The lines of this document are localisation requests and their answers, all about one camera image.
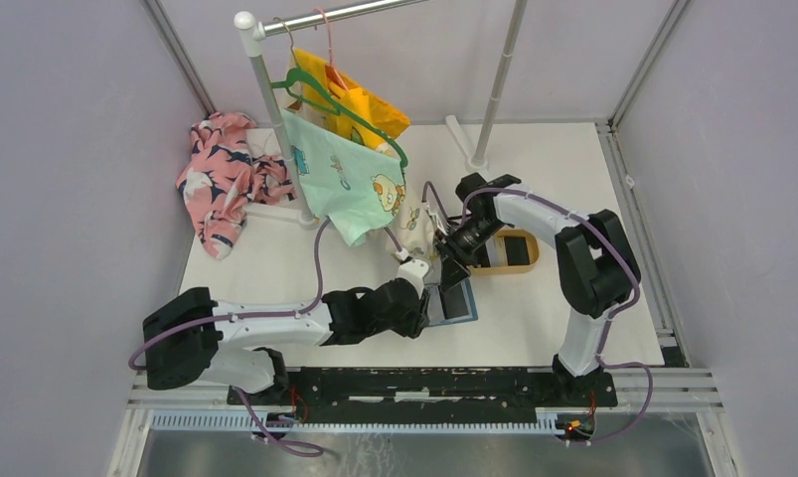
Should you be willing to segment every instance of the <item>light blue cloth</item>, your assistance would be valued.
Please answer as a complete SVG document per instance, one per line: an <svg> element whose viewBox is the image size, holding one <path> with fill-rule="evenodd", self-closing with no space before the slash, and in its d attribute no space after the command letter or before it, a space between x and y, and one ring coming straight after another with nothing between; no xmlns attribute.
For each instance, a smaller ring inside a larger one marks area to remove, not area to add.
<svg viewBox="0 0 798 477"><path fill-rule="evenodd" d="M399 159L281 111L299 183L314 215L328 217L349 246L393 221L404 200Z"/></svg>

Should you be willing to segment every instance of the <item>robotic arm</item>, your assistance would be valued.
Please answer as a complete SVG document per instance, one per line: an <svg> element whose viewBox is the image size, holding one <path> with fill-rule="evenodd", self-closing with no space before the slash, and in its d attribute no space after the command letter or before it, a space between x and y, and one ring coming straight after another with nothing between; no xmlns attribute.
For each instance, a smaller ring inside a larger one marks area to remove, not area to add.
<svg viewBox="0 0 798 477"><path fill-rule="evenodd" d="M559 206L528 200L520 182L510 175L490 182L479 174L463 178L456 192L467 201L471 218L452 231L440 228L436 234L442 260L439 286L447 290L468 278L468 267L477 264L477 250L504 225L525 229L554 247L560 286L571 310L553 370L569 389L590 386L602 371L596 353L606 317L629 298L634 283L590 228ZM590 215L588 222L640 279L618 217L604 210ZM305 303L239 305L213 301L208 288L186 291L144 320L148 387L168 390L202 380L250 394L270 388L283 391L287 375L281 354L266 346L353 345L387 330L419 336L428 323L423 279L429 265L411 259L406 250L402 253L396 279L376 290L359 287L327 293L303 313L291 310L306 309ZM201 326L189 325L209 316Z"/></svg>

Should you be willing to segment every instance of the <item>yellow cloth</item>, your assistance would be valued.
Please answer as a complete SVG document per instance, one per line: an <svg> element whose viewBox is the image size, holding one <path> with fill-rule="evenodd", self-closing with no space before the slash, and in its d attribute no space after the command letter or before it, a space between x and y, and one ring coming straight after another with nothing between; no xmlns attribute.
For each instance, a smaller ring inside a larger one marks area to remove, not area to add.
<svg viewBox="0 0 798 477"><path fill-rule="evenodd" d="M326 67L328 66L326 60L299 49L295 49L295 57L299 67L315 77L320 84L332 92L338 102L386 133L387 136L396 139L410 126L410 120L407 119L404 113L362 88L353 79L347 77L339 70L337 70L337 72L340 74L348 90L342 89L338 84L329 80L326 75ZM308 100L314 101L322 106L330 107L328 102L308 85L304 87L303 95ZM389 151L384 139L344 114L339 116L326 114L324 116L324 121L323 127L341 137L345 137L346 139L357 142L370 149L379 150L379 152Z"/></svg>

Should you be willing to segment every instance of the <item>hanger hook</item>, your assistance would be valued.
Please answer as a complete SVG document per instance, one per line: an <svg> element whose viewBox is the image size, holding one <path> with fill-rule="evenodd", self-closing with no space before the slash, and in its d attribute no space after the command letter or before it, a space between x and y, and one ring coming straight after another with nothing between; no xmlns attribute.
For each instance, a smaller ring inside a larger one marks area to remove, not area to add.
<svg viewBox="0 0 798 477"><path fill-rule="evenodd" d="M319 12L322 15L322 19L325 22L325 29L328 30L328 64L331 65L331 68L334 68L334 44L331 41L331 24L328 23L328 15L325 14L325 10L321 8L315 8L315 12Z"/></svg>
<svg viewBox="0 0 798 477"><path fill-rule="evenodd" d="M287 36L290 37L290 55L293 56L293 63L296 64L296 67L300 68L299 67L299 61L296 60L296 52L293 51L293 47L295 46L295 42L293 41L293 33L290 32L290 28L287 26L287 24L284 22L284 20L282 20L279 17L272 17L272 19L275 20L276 22L280 23L281 26L284 27L285 30L287 30Z"/></svg>

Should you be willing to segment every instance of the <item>pink cloth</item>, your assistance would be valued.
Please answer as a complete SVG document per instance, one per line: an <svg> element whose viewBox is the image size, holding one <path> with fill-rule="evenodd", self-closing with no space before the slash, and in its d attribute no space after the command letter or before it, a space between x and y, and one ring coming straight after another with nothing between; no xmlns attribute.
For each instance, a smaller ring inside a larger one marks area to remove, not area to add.
<svg viewBox="0 0 798 477"><path fill-rule="evenodd" d="M295 192L278 156L252 158L243 114L216 112L191 127L191 163L176 183L203 248L220 260L232 251L246 223L243 206L278 204Z"/></svg>

